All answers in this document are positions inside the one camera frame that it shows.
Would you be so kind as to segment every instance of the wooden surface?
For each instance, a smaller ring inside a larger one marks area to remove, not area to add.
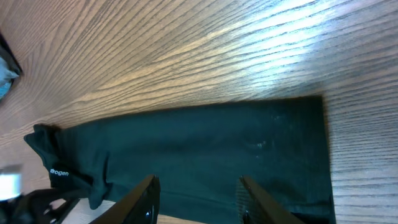
[[[4,0],[0,29],[24,70],[0,103],[0,166],[24,164],[25,192],[49,186],[22,140],[36,123],[322,94],[338,223],[398,223],[396,0]]]

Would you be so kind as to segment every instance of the wood grain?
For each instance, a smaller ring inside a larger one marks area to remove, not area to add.
[[[395,0],[10,0],[0,29],[24,70],[0,102],[0,166],[23,163],[27,192],[49,186],[22,140],[36,123],[322,94],[338,223],[398,223]],[[69,222],[109,207],[84,203]]]

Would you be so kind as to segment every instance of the black object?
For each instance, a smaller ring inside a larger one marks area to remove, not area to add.
[[[237,223],[234,186],[248,175],[297,217],[332,220],[324,124],[322,98],[308,97],[151,111],[64,130],[35,125],[25,141],[52,187],[87,190],[92,209],[155,174],[159,213]]]
[[[79,202],[87,197],[87,192],[73,190],[64,192],[59,189],[35,190],[25,196],[0,203],[1,224],[48,224],[61,223]],[[65,203],[53,209],[51,203],[64,199]]]
[[[241,224],[304,224],[250,177],[239,178],[236,200]]]
[[[79,200],[86,197],[84,190],[35,190],[0,202],[0,224],[61,224]],[[159,179],[150,175],[91,224],[156,224],[159,197]],[[53,209],[51,203],[61,198],[65,203]]]
[[[150,175],[91,224],[156,224],[159,200],[159,178]]]

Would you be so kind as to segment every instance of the dark green fabric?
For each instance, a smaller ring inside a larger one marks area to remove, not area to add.
[[[117,116],[68,129],[35,125],[25,141],[52,187],[88,189],[90,207],[159,176],[160,213],[237,223],[235,185],[249,175],[287,210],[331,220],[322,98],[252,101]]]

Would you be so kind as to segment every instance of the wooden table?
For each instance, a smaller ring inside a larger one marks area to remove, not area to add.
[[[398,223],[396,0],[7,0],[0,29],[24,70],[0,103],[0,166],[24,164],[25,192],[49,186],[22,140],[36,123],[322,94],[338,223]]]

